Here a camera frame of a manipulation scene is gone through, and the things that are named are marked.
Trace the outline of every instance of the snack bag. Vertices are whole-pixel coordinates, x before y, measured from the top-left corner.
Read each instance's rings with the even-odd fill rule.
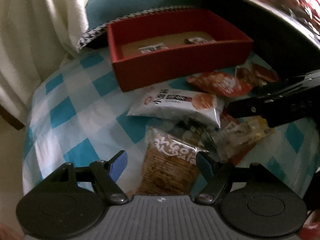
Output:
[[[257,64],[244,64],[236,67],[236,78],[252,87],[262,87],[279,81],[278,74]]]
[[[163,43],[159,43],[156,45],[150,45],[143,48],[139,48],[142,54],[148,54],[150,52],[161,50],[161,49],[168,49],[168,47],[165,46]]]
[[[237,97],[246,95],[252,86],[224,72],[206,72],[187,77],[188,83],[218,96]]]
[[[209,151],[210,157],[218,162],[220,161],[217,153],[217,148],[210,136],[210,128],[195,120],[187,119],[175,124],[174,127],[168,131],[169,134],[181,139],[188,144],[198,146]]]
[[[309,217],[299,233],[302,240],[319,240],[320,239],[320,210],[310,211]]]
[[[267,120],[261,116],[248,118],[241,124],[227,125],[224,129],[212,132],[212,140],[216,144],[220,159],[229,160],[233,164],[239,162],[238,154],[244,155],[250,151],[256,143],[273,132],[268,127]]]
[[[278,82],[279,77],[278,74],[275,71],[272,71],[270,69],[266,69],[258,64],[252,65],[253,71],[255,75],[264,80],[265,82],[272,83],[272,82]]]
[[[127,115],[158,117],[171,120],[183,120],[185,117],[220,127],[220,113],[223,101],[215,95],[151,87],[135,103]]]
[[[234,128],[236,125],[240,124],[240,122],[233,118],[231,115],[227,114],[227,111],[223,111],[220,115],[220,123],[221,129],[231,129]]]
[[[146,140],[142,182],[135,194],[188,194],[199,174],[196,154],[203,150],[153,127]]]
[[[194,37],[194,38],[189,38],[185,39],[186,44],[201,44],[201,43],[207,43],[207,42],[214,42],[215,40],[206,40],[200,37]]]

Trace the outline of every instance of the gray ribbed plate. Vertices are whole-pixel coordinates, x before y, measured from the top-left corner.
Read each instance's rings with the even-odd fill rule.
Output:
[[[112,206],[101,223],[77,240],[244,240],[253,239],[229,228],[211,206],[189,196],[135,196]],[[297,240],[298,236],[288,239]]]

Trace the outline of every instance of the black and white patterned fabric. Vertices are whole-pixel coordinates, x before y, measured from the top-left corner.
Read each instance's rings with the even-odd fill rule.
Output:
[[[186,6],[186,5],[175,5],[175,6],[167,6],[167,7],[160,7],[160,8],[155,8],[155,9],[148,9],[144,11],[140,11],[137,13],[132,13],[129,15],[125,15],[122,17],[119,17],[115,20],[109,21],[107,23],[101,24],[98,27],[91,29],[87,31],[78,41],[78,46],[77,49],[80,50],[83,47],[85,47],[89,42],[93,41],[95,38],[101,36],[102,34],[106,33],[107,31],[107,26],[108,24],[112,22],[118,22],[121,20],[129,19],[129,18],[135,18],[138,16],[142,15],[147,15],[147,14],[155,14],[155,13],[160,13],[160,12],[166,12],[166,11],[179,11],[179,10],[189,10],[193,9],[193,6]]]

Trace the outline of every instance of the white cloth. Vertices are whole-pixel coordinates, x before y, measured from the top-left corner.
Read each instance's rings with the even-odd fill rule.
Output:
[[[22,123],[36,87],[77,56],[88,0],[0,0],[0,104]]]

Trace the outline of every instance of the cardboard box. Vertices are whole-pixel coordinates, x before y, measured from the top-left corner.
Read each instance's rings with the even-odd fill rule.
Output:
[[[186,44],[185,39],[193,37],[213,41]],[[123,92],[243,64],[253,44],[235,26],[204,9],[113,22],[108,26],[108,42],[113,70]],[[159,43],[164,47],[150,53],[140,49]]]

